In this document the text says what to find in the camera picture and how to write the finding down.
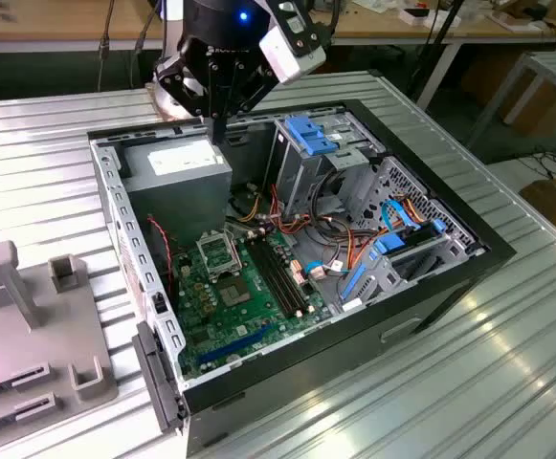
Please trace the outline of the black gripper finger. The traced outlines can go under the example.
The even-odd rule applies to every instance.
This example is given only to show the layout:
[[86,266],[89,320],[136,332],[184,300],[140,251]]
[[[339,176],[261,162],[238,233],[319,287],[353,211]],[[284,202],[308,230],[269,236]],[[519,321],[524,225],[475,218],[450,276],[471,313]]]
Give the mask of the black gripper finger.
[[202,40],[179,40],[155,69],[159,86],[194,117],[202,117],[212,143],[219,143],[219,110],[213,86],[217,48]]
[[218,142],[222,143],[227,121],[239,112],[248,113],[277,85],[278,79],[265,58],[259,62],[236,61],[226,88],[224,107],[218,118]]

